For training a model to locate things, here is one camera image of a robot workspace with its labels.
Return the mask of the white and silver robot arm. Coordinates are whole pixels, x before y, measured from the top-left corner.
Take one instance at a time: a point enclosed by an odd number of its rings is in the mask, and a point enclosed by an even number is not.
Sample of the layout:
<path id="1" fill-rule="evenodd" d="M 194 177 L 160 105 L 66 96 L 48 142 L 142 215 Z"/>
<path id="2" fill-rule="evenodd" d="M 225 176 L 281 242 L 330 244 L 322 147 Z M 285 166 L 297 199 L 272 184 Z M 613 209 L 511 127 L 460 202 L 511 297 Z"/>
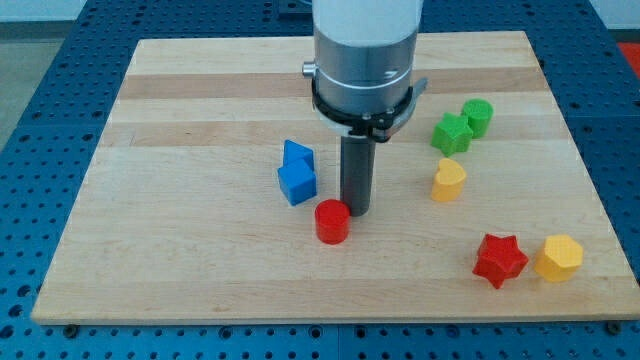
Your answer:
<path id="1" fill-rule="evenodd" d="M 422 10 L 422 0 L 312 1 L 303 75 L 330 129 L 384 143 L 408 122 L 427 85 L 411 80 Z"/>

